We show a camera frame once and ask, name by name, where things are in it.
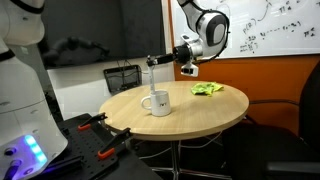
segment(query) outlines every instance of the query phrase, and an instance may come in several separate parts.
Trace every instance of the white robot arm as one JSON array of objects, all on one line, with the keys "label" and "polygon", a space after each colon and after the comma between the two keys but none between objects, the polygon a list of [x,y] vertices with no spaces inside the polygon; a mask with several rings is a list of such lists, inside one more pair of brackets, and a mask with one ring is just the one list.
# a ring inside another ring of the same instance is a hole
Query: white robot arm
[{"label": "white robot arm", "polygon": [[0,179],[38,175],[68,143],[51,116],[36,72],[7,46],[42,39],[43,6],[44,0],[0,0]]},{"label": "white robot arm", "polygon": [[155,60],[148,60],[148,65],[162,64],[175,60],[182,66],[181,74],[198,76],[201,64],[218,57],[226,48],[229,31],[228,17],[217,10],[204,9],[199,0],[177,0],[183,9],[189,28],[199,35],[198,39],[191,39],[182,34],[183,44],[173,48],[173,54],[160,56]]}]

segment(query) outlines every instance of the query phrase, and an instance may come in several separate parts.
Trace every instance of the whiteboard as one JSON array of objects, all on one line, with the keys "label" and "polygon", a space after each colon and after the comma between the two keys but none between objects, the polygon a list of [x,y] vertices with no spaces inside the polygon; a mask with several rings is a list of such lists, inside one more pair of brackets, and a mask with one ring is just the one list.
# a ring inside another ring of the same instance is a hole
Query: whiteboard
[{"label": "whiteboard", "polygon": [[[230,19],[228,46],[220,58],[320,53],[320,0],[199,0]],[[171,0],[174,45],[181,34],[198,35]]]}]

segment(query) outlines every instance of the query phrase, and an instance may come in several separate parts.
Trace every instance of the green cloth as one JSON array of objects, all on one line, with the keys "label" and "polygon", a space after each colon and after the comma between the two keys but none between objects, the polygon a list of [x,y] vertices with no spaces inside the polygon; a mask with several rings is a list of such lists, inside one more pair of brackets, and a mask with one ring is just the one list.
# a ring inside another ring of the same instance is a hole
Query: green cloth
[{"label": "green cloth", "polygon": [[223,86],[217,84],[216,82],[206,82],[197,83],[191,88],[192,94],[206,94],[207,96],[212,96],[215,91],[222,90]]}]

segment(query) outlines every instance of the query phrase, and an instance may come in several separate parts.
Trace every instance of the orange wall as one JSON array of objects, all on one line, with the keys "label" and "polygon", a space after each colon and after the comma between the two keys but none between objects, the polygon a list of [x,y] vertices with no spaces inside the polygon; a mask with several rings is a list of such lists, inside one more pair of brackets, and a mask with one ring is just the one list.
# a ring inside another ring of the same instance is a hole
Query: orange wall
[{"label": "orange wall", "polygon": [[[249,100],[289,99],[299,102],[302,87],[320,55],[299,55],[213,60],[199,66],[197,78],[180,75],[175,64],[176,81],[203,80],[231,85]],[[298,131],[298,108],[287,104],[251,105],[248,114],[261,124]]]}]

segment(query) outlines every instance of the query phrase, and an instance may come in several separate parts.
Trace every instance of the table top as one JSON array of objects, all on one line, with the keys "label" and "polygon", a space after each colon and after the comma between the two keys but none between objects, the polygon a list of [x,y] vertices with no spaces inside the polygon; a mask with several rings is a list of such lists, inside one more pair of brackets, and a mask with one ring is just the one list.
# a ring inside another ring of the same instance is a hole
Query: table top
[{"label": "table top", "polygon": [[133,137],[151,141],[175,141],[202,137],[223,131],[246,115],[249,100],[240,90],[221,84],[222,91],[212,96],[193,95],[191,87],[203,81],[171,81],[155,84],[169,92],[171,113],[155,117],[140,101],[149,96],[150,86],[140,86],[108,99],[101,107],[110,127],[131,128]]}]

